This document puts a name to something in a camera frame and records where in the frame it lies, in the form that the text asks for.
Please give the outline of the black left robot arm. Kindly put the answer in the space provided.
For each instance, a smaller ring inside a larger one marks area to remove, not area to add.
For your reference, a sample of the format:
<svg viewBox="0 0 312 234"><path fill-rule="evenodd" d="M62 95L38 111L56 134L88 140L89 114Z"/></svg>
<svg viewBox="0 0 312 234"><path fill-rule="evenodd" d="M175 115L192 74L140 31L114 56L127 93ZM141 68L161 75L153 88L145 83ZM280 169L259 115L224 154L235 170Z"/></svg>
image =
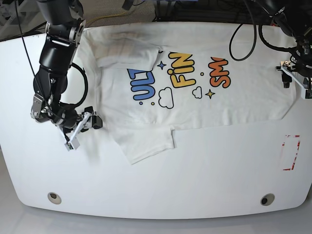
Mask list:
<svg viewBox="0 0 312 234"><path fill-rule="evenodd" d="M303 99L312 98L312 18L300 8L299 0L257 0L256 3L273 19L280 29L295 39L295 47L269 44L258 26L261 41L270 49L291 54L289 61L276 67L281 72L284 88L294 80L301 87Z"/></svg>

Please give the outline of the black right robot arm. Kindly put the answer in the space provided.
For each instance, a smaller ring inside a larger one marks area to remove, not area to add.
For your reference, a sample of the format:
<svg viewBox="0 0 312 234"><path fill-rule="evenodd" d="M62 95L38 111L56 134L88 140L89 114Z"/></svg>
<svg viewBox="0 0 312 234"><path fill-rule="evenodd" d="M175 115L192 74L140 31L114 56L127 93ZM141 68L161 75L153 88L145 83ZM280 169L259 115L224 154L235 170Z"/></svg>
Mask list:
<svg viewBox="0 0 312 234"><path fill-rule="evenodd" d="M66 145L72 148L78 133L103 126L92 107L85 108L81 114L76 112L87 98L89 88L85 71L73 63L86 24L83 7L78 0L38 0L37 5L47 24L39 70L33 81L35 94L31 116L39 123L51 121L58 126ZM72 67L83 76L84 92L79 102L63 103L60 99L67 88L67 73Z"/></svg>

